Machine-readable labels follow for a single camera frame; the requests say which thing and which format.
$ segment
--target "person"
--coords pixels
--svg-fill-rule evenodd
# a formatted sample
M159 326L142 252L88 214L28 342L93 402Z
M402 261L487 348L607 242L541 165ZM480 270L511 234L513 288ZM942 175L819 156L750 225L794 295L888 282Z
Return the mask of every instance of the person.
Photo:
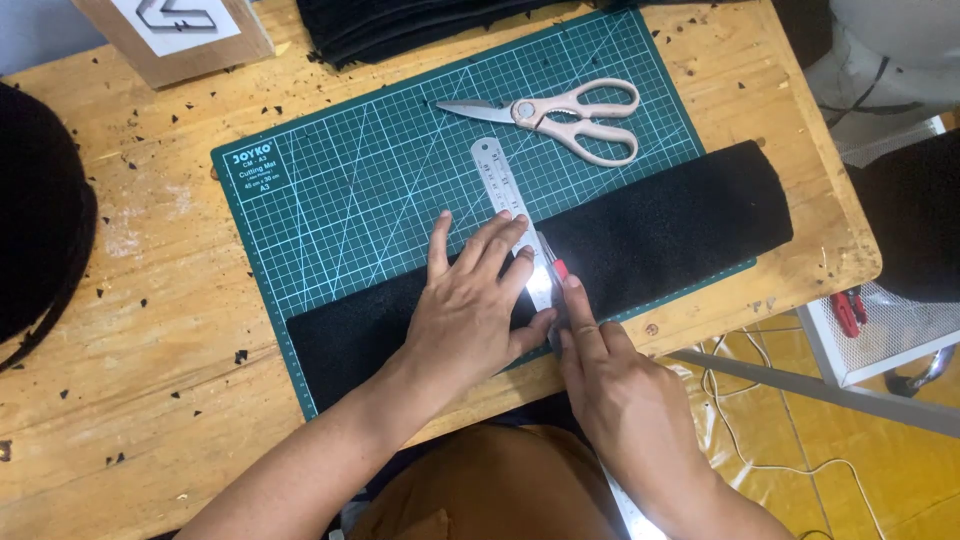
M452 215L430 235L427 283L404 345L369 380L266 453L178 540L317 540L398 449L473 385L543 343L545 309L509 330L534 270L525 246L498 277L526 216L495 215L447 262ZM684 385L638 353L615 322L597 325L587 292L564 281L569 330L560 369L596 456L549 426L478 425L450 435L396 476L349 538L625 537L602 469L674 540L788 539L759 504L730 488L701 453Z

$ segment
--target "red tool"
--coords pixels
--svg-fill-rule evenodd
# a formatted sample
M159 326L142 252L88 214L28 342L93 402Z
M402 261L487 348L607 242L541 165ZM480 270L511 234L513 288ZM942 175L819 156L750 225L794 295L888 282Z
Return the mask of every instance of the red tool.
M860 335L860 325L867 324L867 309L860 299L860 285L830 295L833 315L847 337Z

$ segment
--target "right hand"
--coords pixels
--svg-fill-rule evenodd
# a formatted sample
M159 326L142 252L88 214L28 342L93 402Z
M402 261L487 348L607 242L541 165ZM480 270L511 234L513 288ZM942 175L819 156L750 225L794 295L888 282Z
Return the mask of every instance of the right hand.
M574 416L647 519L685 537L684 521L719 476L700 452L684 383L638 353L618 323L597 326L576 276L564 281L564 298L571 330L561 331L560 368Z

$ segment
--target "wooden table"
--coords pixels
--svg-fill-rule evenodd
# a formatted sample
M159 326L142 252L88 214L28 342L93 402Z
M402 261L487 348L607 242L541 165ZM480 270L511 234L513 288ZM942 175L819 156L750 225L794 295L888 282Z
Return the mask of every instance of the wooden table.
M254 6L276 58L229 73L154 92L107 45L5 79L77 130L109 223L53 333L24 370L0 376L0 440L12 441L0 538L177 528L303 421L210 149L588 11L564 4L335 73L307 61L293 0ZM763 147L795 236L756 267L628 322L638 348L663 355L875 277L876 244L770 1L643 15L707 150L749 138ZM474 388L415 441L562 386L552 357L535 360Z

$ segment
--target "pink scissors handle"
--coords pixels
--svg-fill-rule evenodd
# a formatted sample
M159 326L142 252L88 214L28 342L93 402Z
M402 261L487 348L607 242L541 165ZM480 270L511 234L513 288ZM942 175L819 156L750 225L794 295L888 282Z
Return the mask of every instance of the pink scissors handle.
M631 103L582 104L577 100L581 94L601 86L613 86L626 90L632 98ZM552 136L563 146L573 151L574 154L590 163L605 167L619 167L633 161L636 157L638 146L636 137L621 128L594 124L588 118L623 118L632 114L639 103L640 94L636 90L636 86L627 81L622 79L594 79L555 97L517 100L511 106L511 116L519 127ZM581 120L568 124L555 122L546 117L549 112L573 113L579 116ZM630 148L630 156L622 160L607 160L595 156L577 142L576 135L626 144Z

